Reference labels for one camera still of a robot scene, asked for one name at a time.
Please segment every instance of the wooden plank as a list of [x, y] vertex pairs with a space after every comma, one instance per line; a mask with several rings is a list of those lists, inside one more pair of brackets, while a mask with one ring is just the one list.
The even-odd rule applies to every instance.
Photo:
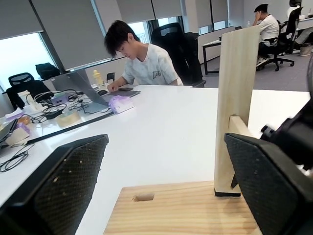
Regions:
[[250, 235], [257, 224], [244, 198], [213, 189], [213, 181], [123, 188], [104, 234]]
[[248, 125], [255, 78], [260, 29], [249, 27], [223, 34], [219, 78], [214, 187], [216, 192], [239, 193], [230, 187], [234, 169], [224, 134], [229, 132], [229, 118], [238, 115]]
[[244, 121], [237, 115], [229, 118], [229, 132], [253, 137]]

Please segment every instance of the hole in wood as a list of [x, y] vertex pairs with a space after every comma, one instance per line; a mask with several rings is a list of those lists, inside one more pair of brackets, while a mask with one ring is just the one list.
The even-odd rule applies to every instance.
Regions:
[[154, 197], [155, 197], [155, 195], [153, 193], [135, 195], [133, 198], [133, 201], [134, 202], [152, 201], [154, 199]]

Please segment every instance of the sneaker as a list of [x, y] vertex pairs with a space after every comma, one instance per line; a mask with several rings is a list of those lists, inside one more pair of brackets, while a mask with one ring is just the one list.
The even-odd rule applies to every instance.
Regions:
[[258, 59], [257, 66], [260, 65], [260, 64], [262, 64], [262, 63], [264, 63], [266, 60], [268, 60], [268, 58], [260, 57], [260, 58]]

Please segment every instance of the yellow bottle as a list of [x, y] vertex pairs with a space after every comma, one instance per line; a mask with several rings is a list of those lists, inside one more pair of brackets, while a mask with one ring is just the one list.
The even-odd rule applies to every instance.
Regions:
[[97, 70], [93, 71], [93, 78], [95, 79], [96, 84], [99, 88], [104, 85], [101, 74]]

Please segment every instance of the smartphone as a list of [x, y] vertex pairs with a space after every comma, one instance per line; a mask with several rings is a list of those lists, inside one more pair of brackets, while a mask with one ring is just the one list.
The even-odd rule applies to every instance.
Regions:
[[118, 90], [123, 91], [123, 92], [127, 92], [127, 91], [133, 90], [133, 88], [132, 87], [122, 87], [122, 88], [119, 88]]

